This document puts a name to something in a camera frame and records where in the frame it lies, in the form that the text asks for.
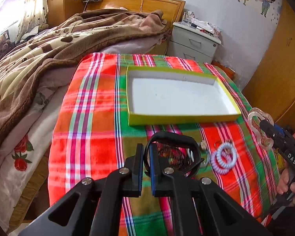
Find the right hand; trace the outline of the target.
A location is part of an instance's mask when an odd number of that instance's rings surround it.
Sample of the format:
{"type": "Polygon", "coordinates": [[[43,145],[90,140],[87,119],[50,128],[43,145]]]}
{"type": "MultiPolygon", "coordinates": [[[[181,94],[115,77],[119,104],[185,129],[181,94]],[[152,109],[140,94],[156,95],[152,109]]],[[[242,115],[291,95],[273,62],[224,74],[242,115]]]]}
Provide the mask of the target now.
{"type": "MultiPolygon", "coordinates": [[[[289,164],[288,162],[284,161],[285,164],[285,169],[282,171],[280,178],[279,178],[279,183],[277,185],[277,192],[280,195],[283,195],[285,192],[287,192],[289,189],[295,193],[295,182],[292,183],[290,186],[288,186],[289,183],[289,172],[288,172],[288,167],[289,164]]],[[[293,200],[289,204],[290,207],[295,206],[295,195],[293,197],[293,200]]]]}

